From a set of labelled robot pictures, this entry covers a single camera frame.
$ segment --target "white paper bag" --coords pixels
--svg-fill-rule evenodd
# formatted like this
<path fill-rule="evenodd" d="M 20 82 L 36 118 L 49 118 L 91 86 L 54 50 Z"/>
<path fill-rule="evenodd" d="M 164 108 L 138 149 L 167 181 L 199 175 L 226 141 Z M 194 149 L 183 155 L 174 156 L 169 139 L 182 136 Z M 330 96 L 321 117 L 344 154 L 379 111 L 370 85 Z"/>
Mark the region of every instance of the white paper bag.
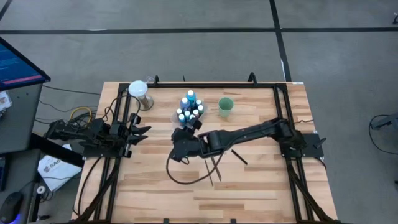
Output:
<path fill-rule="evenodd" d="M 62 147 L 71 150 L 69 144 L 65 144 Z M 44 182 L 47 184 L 51 191 L 58 190 L 62 185 L 68 182 L 70 179 L 63 179 L 66 177 L 73 177 L 81 171 L 80 167 L 71 165 L 63 162 L 60 159 L 44 156 L 40 160 L 37 172 L 43 177 Z M 46 177 L 55 177 L 63 180 L 50 179 Z"/>

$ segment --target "wooden table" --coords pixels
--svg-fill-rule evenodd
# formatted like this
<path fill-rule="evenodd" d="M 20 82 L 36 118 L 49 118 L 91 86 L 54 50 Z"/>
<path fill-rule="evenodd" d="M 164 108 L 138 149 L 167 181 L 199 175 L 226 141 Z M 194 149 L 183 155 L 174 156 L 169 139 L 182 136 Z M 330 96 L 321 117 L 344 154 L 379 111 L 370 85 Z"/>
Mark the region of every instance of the wooden table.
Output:
<path fill-rule="evenodd" d="M 118 86 L 118 82 L 104 84 L 97 117 L 102 117 L 104 108 L 116 97 Z M 287 88 L 294 121 L 311 120 L 312 114 L 304 85 L 287 83 Z M 214 129 L 232 131 L 277 116 L 271 89 L 193 90 L 197 98 L 203 100 L 208 107 L 203 126 L 198 133 Z M 187 88 L 148 90 L 155 104 L 149 111 L 140 111 L 140 125 L 152 126 L 152 129 L 146 133 L 146 140 L 131 148 L 132 157 L 122 159 L 112 222 L 161 223 L 163 218 L 169 218 L 170 222 L 229 223 L 231 218 L 236 218 L 238 223 L 295 223 L 285 160 L 280 155 L 279 145 L 271 138 L 233 146 L 233 149 L 247 160 L 248 165 L 245 166 L 228 151 L 219 165 L 222 181 L 218 180 L 216 172 L 211 175 L 214 187 L 209 179 L 193 185 L 178 185 L 169 179 L 165 163 L 172 149 L 170 136 L 175 128 L 170 117 L 179 107 L 179 101 L 187 91 Z M 233 112 L 226 119 L 218 116 L 217 102 L 222 96 L 232 98 L 235 104 Z M 136 104 L 132 102 L 130 111 L 135 110 Z M 315 127 L 312 122 L 298 123 L 296 129 L 303 133 L 312 133 Z M 79 189 L 94 161 L 95 159 L 86 161 Z M 211 169 L 211 161 L 208 160 L 207 163 Z M 303 163 L 310 193 L 326 214 L 336 218 L 325 168 L 313 158 L 303 158 Z M 102 169 L 103 159 L 90 175 L 83 194 L 82 209 L 86 208 L 97 194 Z M 181 181 L 195 180 L 207 174 L 205 161 L 200 158 L 190 159 L 188 166 L 171 161 L 170 170 L 172 175 Z M 303 218 L 306 218 L 301 193 L 299 197 Z M 106 195 L 103 200 L 102 218 L 106 213 L 107 202 Z"/>

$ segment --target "plastic cup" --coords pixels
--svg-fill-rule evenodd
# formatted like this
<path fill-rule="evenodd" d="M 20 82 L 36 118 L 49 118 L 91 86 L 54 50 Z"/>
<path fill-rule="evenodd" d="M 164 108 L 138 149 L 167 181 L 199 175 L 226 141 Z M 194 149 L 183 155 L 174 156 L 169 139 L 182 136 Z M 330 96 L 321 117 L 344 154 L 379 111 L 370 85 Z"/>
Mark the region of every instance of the plastic cup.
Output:
<path fill-rule="evenodd" d="M 222 97 L 218 102 L 220 116 L 226 118 L 234 107 L 234 101 L 229 97 Z"/>

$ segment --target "small bottle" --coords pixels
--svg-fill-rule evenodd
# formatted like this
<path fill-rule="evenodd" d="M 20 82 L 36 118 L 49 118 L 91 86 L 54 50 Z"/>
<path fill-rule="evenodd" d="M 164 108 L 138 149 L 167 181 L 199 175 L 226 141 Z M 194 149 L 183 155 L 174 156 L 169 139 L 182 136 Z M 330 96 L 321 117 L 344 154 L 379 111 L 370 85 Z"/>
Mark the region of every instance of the small bottle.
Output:
<path fill-rule="evenodd" d="M 187 99 L 189 100 L 191 107 L 195 106 L 195 101 L 197 100 L 197 95 L 192 91 L 188 91 Z"/>
<path fill-rule="evenodd" d="M 195 102 L 195 106 L 196 106 L 196 107 L 198 107 L 199 105 L 201 105 L 201 100 L 197 100 L 197 101 Z"/>
<path fill-rule="evenodd" d="M 198 110 L 193 110 L 192 111 L 192 114 L 196 117 L 196 118 L 199 118 L 199 111 Z"/>
<path fill-rule="evenodd" d="M 180 121 L 181 125 L 184 125 L 185 124 L 185 116 L 184 116 L 184 114 L 180 114 L 178 116 L 178 120 Z"/>
<path fill-rule="evenodd" d="M 198 111 L 199 111 L 199 114 L 200 114 L 200 115 L 202 115 L 203 112 L 205 112 L 205 109 L 203 108 L 203 105 L 199 105 L 199 106 L 198 106 Z"/>
<path fill-rule="evenodd" d="M 191 104 L 190 104 L 189 100 L 186 97 L 181 99 L 180 106 L 181 106 L 182 111 L 191 110 Z"/>
<path fill-rule="evenodd" d="M 177 109 L 177 116 L 180 116 L 180 114 L 182 114 L 181 108 Z"/>
<path fill-rule="evenodd" d="M 189 121 L 189 116 L 191 115 L 191 112 L 186 111 L 186 112 L 184 112 L 184 115 L 185 115 L 185 119 L 186 119 L 187 121 Z"/>

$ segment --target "monitor screen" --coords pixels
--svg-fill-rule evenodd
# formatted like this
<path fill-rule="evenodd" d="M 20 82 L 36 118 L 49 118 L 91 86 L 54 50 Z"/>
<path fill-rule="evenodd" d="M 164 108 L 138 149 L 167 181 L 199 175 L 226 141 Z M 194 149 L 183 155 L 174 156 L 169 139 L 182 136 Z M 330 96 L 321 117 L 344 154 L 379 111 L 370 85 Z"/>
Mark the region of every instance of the monitor screen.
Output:
<path fill-rule="evenodd" d="M 0 42 L 0 91 L 48 81 L 48 76 L 8 43 Z"/>

